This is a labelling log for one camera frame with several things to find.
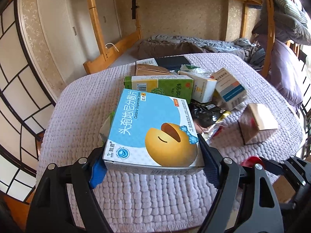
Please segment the green yellow medicine box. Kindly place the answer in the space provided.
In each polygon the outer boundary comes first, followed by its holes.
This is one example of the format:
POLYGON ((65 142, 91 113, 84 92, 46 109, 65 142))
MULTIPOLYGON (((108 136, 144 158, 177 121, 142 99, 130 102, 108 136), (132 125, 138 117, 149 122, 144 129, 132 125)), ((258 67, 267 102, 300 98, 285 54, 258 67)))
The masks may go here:
POLYGON ((182 98, 189 104, 194 80, 187 75, 126 76, 124 87, 130 90, 182 98))

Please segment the brown cardboard box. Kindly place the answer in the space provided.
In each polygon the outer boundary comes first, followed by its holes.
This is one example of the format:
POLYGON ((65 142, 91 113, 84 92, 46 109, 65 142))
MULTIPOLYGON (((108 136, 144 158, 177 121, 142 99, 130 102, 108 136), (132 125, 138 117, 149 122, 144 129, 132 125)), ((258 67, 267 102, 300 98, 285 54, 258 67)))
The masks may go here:
POLYGON ((172 73, 164 67, 158 66, 154 58, 136 61, 136 76, 148 75, 171 75, 172 73))

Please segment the shoji sliding door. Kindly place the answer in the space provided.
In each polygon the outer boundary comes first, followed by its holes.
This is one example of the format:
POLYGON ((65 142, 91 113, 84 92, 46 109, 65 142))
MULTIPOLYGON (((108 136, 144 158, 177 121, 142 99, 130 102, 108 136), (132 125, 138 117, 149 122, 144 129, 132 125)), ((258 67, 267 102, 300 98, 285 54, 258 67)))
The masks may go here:
POLYGON ((23 41, 18 0, 1 13, 1 192, 23 203, 35 189, 43 139, 55 101, 23 41))

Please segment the striped grey bedding pile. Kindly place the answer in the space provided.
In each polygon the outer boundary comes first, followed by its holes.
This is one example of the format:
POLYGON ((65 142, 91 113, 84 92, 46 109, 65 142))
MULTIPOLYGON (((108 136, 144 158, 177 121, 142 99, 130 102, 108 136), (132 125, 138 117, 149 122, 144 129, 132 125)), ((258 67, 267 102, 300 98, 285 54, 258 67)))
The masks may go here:
POLYGON ((275 38, 310 46, 310 18, 301 4, 291 0, 273 0, 275 38))

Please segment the blue grey duvet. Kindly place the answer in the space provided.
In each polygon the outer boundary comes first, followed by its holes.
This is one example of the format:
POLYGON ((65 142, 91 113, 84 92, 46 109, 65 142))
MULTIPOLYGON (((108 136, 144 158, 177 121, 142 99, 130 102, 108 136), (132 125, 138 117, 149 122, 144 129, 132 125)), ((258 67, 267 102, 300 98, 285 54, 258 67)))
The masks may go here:
POLYGON ((154 44, 173 45, 186 43, 192 48, 193 53, 231 53, 240 57, 255 70, 261 70, 263 68, 266 56, 265 50, 259 44, 251 43, 249 39, 244 37, 228 42, 198 37, 159 34, 149 37, 147 41, 154 44))

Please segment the black clamp on bed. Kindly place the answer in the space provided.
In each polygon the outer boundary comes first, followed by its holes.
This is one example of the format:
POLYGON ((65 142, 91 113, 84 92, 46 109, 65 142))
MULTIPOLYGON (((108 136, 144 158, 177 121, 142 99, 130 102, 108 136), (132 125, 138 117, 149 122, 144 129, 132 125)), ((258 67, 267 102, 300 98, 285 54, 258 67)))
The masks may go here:
POLYGON ((131 0, 131 10, 132 10, 132 19, 136 20, 137 18, 137 9, 138 9, 138 5, 136 3, 136 0, 131 0))

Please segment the white orange medicine box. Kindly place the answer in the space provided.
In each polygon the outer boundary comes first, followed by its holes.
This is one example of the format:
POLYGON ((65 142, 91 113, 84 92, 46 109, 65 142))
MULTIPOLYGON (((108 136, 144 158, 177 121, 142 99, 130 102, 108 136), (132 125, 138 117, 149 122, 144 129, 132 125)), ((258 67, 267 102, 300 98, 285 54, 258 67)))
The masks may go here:
POLYGON ((179 71, 179 75, 187 75, 194 80, 192 99, 207 103, 212 101, 213 93, 216 88, 217 80, 211 78, 209 75, 196 74, 186 71, 179 71))

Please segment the green plastic pouch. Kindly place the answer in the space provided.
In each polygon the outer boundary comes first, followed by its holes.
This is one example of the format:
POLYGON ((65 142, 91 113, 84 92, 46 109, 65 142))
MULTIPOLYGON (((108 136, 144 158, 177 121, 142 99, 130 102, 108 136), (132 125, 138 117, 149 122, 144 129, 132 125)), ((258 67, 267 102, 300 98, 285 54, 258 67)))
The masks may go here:
POLYGON ((109 132, 111 129, 114 115, 115 115, 115 111, 112 111, 111 113, 109 113, 108 117, 106 118, 106 120, 104 121, 104 123, 102 124, 100 128, 99 138, 100 138, 100 142, 102 146, 106 143, 107 138, 109 136, 109 132))

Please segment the pink quilted bed cover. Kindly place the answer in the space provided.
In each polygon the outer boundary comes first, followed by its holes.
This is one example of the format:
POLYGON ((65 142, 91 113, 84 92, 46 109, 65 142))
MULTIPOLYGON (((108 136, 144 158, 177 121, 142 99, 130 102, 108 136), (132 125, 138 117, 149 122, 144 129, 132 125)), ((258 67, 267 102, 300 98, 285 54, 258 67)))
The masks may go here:
MULTIPOLYGON (((297 153, 305 135, 298 116, 259 73, 233 54, 188 54, 186 58, 207 72, 226 69, 246 89, 246 102, 265 104, 278 122, 277 131, 268 140, 245 145, 238 125, 241 113, 233 111, 225 120, 225 128, 210 142, 222 156, 241 163, 250 156, 281 161, 297 153)), ((37 179, 49 163, 70 165, 101 145, 100 128, 118 104, 124 78, 134 73, 134 64, 113 67, 81 77, 62 91, 44 134, 37 179)), ((202 171, 187 176, 109 171, 94 189, 105 218, 116 232, 196 227, 202 224, 216 192, 202 171)))

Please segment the dark blue notebook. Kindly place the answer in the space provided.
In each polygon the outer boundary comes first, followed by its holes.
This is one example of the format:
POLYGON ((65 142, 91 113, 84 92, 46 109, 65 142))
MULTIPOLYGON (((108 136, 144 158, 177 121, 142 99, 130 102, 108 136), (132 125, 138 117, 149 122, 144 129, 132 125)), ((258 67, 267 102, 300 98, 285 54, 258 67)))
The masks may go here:
POLYGON ((190 65, 190 62, 184 56, 169 56, 155 58, 158 66, 167 70, 180 70, 182 65, 190 65))

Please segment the brown blanket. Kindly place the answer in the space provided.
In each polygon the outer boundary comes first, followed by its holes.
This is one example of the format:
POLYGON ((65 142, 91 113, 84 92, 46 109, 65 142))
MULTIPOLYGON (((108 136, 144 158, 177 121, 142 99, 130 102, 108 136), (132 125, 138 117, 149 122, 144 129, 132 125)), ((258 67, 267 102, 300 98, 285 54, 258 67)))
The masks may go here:
POLYGON ((210 50, 189 42, 169 43, 143 40, 138 46, 138 59, 159 58, 183 54, 210 53, 210 50))

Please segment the white blue medicine box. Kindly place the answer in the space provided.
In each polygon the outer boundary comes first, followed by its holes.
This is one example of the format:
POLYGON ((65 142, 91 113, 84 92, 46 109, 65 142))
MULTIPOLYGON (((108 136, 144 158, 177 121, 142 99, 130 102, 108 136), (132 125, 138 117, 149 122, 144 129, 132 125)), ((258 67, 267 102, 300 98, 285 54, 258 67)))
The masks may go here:
POLYGON ((223 109, 240 110, 247 99, 247 91, 242 84, 225 68, 211 74, 217 81, 213 101, 223 109))

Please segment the black foil wrapper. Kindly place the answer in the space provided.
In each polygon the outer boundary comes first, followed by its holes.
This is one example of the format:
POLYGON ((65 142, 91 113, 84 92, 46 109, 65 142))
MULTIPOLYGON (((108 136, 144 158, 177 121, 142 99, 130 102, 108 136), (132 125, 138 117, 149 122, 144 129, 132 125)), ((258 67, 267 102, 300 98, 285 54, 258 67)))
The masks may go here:
POLYGON ((193 121, 202 128, 208 128, 231 115, 231 111, 222 109, 213 102, 200 103, 192 99, 188 107, 193 121))

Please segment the light blue medicine box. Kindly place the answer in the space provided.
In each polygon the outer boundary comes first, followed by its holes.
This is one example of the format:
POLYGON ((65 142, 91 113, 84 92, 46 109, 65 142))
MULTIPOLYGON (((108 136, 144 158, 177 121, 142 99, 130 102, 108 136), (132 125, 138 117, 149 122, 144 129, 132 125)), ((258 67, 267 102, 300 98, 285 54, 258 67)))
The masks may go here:
POLYGON ((187 101, 123 89, 105 143, 108 170, 191 175, 204 168, 187 101))

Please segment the purple pillow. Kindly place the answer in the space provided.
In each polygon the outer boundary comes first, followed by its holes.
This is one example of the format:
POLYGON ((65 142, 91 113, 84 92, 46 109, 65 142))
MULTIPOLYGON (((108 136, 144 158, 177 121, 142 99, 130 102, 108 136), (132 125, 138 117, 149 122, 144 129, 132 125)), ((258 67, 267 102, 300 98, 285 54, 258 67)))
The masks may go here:
POLYGON ((294 52, 283 42, 275 40, 271 51, 268 82, 295 109, 303 103, 303 79, 298 67, 299 60, 294 52))

